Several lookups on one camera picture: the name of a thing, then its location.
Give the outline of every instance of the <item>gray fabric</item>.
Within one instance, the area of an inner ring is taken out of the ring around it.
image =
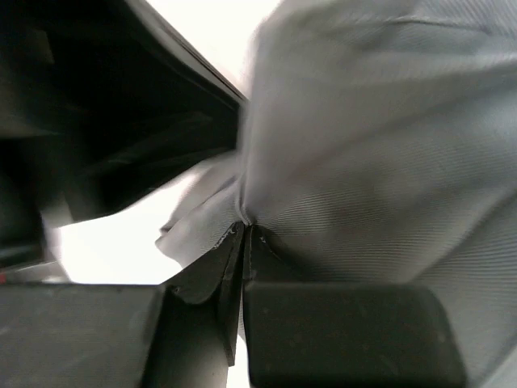
[[[316,279],[428,285],[470,386],[513,387],[516,32],[508,0],[284,2],[258,34],[237,181],[182,238],[208,249],[241,218]]]
[[[240,220],[235,212],[236,165],[236,155],[226,154],[189,171],[198,179],[187,188],[157,240],[158,248],[182,268],[210,251]]]

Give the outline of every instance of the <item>wrinkled cloth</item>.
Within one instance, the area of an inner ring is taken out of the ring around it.
[[[158,245],[188,264],[243,220],[314,279],[425,285],[469,386],[513,388],[516,32],[510,0],[285,1],[238,153]]]

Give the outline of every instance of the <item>gray textile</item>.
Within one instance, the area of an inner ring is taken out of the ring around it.
[[[316,279],[427,285],[470,386],[513,388],[516,35],[510,0],[286,1],[258,36],[235,180],[212,176],[158,245],[186,263],[243,219]]]

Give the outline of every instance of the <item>black plastic part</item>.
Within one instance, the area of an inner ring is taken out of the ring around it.
[[[235,360],[244,225],[168,280],[144,387],[224,388]]]
[[[108,215],[235,148],[243,96],[146,1],[0,11],[0,164],[42,209]]]
[[[44,231],[31,202],[0,171],[0,272],[43,262]]]
[[[256,388],[464,387],[447,317],[409,286],[246,286],[246,340]]]
[[[164,290],[0,286],[0,386],[139,386]]]
[[[243,236],[163,285],[0,286],[0,386],[225,388]]]

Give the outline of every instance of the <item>black rectangular block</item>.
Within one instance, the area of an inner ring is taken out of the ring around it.
[[[447,317],[426,289],[252,281],[244,307],[256,388],[464,386]]]
[[[0,286],[0,386],[139,387],[164,288]]]

